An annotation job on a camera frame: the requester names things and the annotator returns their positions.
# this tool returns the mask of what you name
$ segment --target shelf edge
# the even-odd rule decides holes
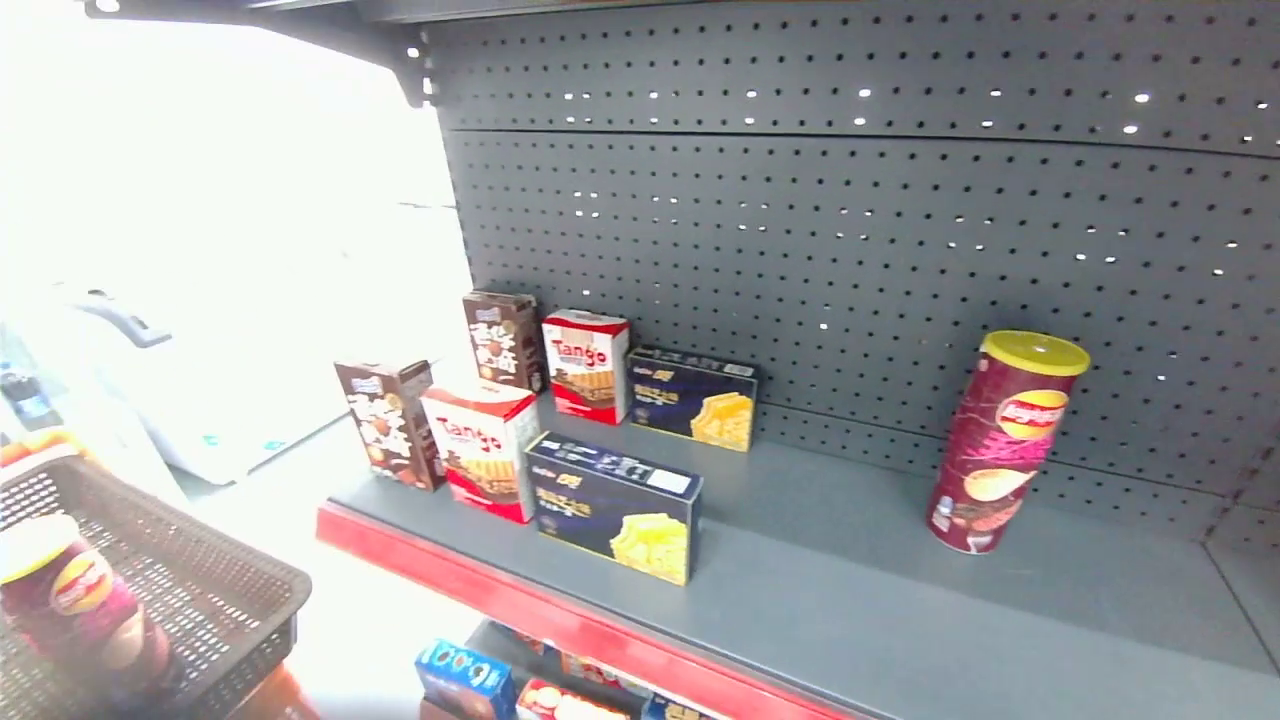
[[[567,602],[334,501],[316,512],[316,538],[521,632],[659,684],[727,717],[872,720],[842,714]]]

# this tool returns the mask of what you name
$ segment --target store shelf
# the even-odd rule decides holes
[[[1280,556],[1210,543],[1222,577],[1248,612],[1271,659],[1280,659]]]
[[[535,655],[527,646],[511,637],[493,621],[481,623],[467,641],[467,647],[511,665],[517,688],[524,688],[530,678],[541,678],[588,700],[621,710],[632,717],[639,717],[644,707],[644,700],[627,691],[609,688],[566,674],[561,670],[558,655]]]
[[[332,497],[319,536],[731,717],[1261,720],[1280,707],[1276,667],[1199,544],[1030,503],[997,553],[969,557],[924,528],[925,478],[543,410],[547,429],[707,477],[687,588],[384,482]]]

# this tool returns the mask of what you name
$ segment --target dark blue snack box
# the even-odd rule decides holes
[[[511,666],[448,641],[435,641],[413,662],[426,702],[476,720],[515,720]]]
[[[700,475],[559,433],[543,433],[525,455],[540,533],[677,585],[689,582]]]
[[[746,452],[759,368],[660,347],[627,355],[631,421]]]

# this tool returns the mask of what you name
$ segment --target lay's logo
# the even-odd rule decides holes
[[[1039,439],[1057,428],[1065,413],[1065,392],[1029,389],[1004,401],[996,411],[996,423],[1018,439]]]
[[[59,615],[88,612],[111,594],[111,566],[95,550],[72,557],[49,591],[49,606]]]

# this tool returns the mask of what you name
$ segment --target maroon chip can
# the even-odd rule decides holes
[[[996,550],[1088,369],[1088,352],[1052,336],[998,331],[983,340],[925,515],[947,547]]]
[[[69,515],[0,532],[0,610],[32,650],[111,705],[154,702],[182,680],[169,635]]]

